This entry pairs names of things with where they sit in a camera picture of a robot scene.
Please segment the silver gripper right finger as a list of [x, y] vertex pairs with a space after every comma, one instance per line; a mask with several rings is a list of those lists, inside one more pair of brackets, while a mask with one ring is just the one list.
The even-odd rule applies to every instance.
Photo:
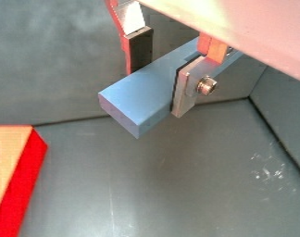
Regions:
[[217, 81], [212, 73], [225, 61], [228, 44], [200, 33], [199, 57], [181, 67], [176, 76], [174, 100], [172, 113], [181, 118], [193, 108], [200, 94], [211, 95], [216, 90]]

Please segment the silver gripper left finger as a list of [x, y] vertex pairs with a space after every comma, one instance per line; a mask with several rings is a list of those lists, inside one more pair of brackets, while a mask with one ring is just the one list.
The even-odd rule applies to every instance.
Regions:
[[145, 24], [141, 3], [137, 0], [105, 0], [125, 51], [126, 74], [153, 61], [154, 30]]

